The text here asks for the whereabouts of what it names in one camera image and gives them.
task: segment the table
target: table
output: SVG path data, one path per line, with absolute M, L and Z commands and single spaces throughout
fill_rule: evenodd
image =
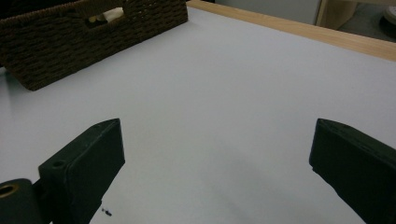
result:
M 1 70 L 0 182 L 36 181 L 74 137 L 120 118 L 126 164 L 103 199 L 113 216 L 92 223 L 363 223 L 308 156 L 317 118 L 396 147 L 396 64 L 192 7 L 208 4 L 39 91 Z M 363 40 L 348 41 L 382 48 Z
M 209 4 L 198 0 L 192 0 L 188 2 L 187 5 L 189 7 L 209 11 L 221 16 L 226 16 L 240 21 L 247 21 L 293 35 L 300 35 L 320 42 L 325 42 L 337 47 L 352 49 L 375 57 L 396 61 L 396 43 L 361 35 L 342 33 L 332 29 L 315 27 L 297 21 L 288 21 L 272 16 L 262 15 L 260 13 Z

